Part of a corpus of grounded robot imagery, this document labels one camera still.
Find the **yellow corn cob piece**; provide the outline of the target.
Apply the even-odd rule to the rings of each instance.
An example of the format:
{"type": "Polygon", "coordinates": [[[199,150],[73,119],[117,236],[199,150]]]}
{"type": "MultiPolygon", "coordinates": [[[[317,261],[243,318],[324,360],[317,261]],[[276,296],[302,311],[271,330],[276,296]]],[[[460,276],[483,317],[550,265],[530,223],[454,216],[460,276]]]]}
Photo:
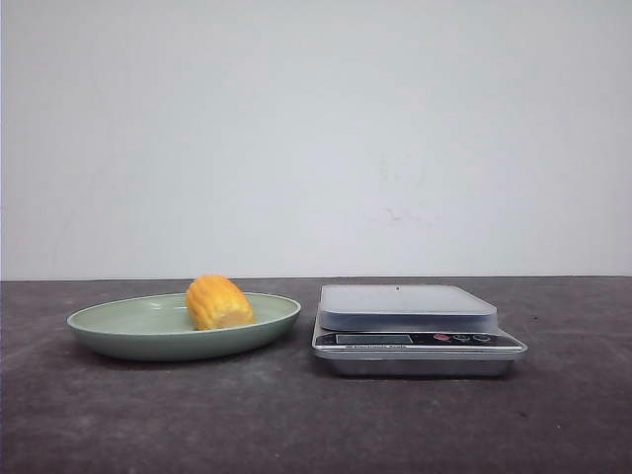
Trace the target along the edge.
{"type": "Polygon", "coordinates": [[[256,322],[245,293],[225,276],[197,277],[189,285],[185,301],[197,330],[224,329],[256,322]]]}

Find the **silver digital kitchen scale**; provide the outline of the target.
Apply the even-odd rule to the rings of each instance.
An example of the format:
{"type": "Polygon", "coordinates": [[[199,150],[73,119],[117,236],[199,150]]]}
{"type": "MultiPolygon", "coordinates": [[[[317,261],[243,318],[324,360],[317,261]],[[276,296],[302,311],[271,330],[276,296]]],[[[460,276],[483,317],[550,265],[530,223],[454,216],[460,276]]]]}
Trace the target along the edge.
{"type": "Polygon", "coordinates": [[[527,346],[500,328],[497,309],[445,284],[328,284],[314,354],[348,376],[493,377],[527,346]]]}

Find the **green shallow plate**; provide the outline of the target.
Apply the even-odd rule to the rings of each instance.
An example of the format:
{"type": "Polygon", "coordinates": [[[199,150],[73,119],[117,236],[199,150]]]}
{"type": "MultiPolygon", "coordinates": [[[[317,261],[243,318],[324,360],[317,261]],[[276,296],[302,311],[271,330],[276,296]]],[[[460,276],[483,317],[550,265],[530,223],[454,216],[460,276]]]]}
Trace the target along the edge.
{"type": "Polygon", "coordinates": [[[185,296],[160,294],[111,301],[81,309],[66,323],[87,349],[138,361],[185,361],[230,356],[266,346],[290,331],[301,305],[281,295],[246,292],[256,322],[197,330],[185,296]]]}

